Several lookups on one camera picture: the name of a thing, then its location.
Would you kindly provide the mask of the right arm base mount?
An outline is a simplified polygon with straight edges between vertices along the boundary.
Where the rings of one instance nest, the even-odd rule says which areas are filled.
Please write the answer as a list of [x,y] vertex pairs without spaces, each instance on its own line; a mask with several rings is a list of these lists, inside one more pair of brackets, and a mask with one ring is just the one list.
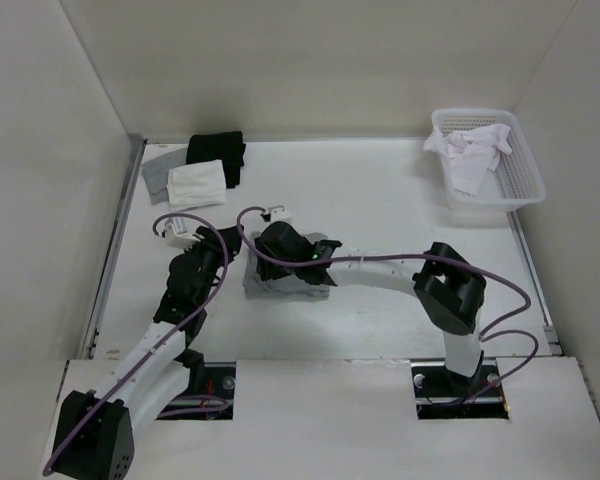
[[411,375],[419,420],[509,419],[503,388],[483,391],[499,376],[495,360],[485,361],[470,386],[452,379],[442,361],[414,362]]

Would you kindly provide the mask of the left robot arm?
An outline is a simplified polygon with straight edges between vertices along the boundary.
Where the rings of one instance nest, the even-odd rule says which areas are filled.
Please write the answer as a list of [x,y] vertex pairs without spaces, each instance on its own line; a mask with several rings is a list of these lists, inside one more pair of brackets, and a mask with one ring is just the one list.
[[139,343],[98,385],[72,391],[62,402],[44,475],[125,478],[140,431],[177,395],[201,393],[204,360],[190,345],[241,244],[235,227],[196,230],[171,260],[166,290]]

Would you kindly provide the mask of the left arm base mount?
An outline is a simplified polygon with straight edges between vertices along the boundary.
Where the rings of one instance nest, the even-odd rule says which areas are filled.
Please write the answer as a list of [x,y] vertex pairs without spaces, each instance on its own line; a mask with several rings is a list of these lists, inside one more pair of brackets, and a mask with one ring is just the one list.
[[206,363],[204,372],[192,380],[165,408],[178,411],[178,420],[231,420],[236,391],[235,363]]

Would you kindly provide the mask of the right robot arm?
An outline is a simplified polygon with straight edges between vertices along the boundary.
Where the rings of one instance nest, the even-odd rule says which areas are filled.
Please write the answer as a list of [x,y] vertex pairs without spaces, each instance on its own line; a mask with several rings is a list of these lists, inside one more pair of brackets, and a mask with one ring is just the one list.
[[340,241],[311,242],[283,221],[269,225],[254,245],[256,272],[263,281],[293,277],[312,286],[364,286],[418,299],[429,320],[443,332],[446,388],[463,396],[479,385],[484,353],[477,324],[486,280],[465,270],[466,260],[449,245],[433,243],[426,254],[441,259],[427,259],[418,272],[401,260],[373,261],[360,254],[334,262]]

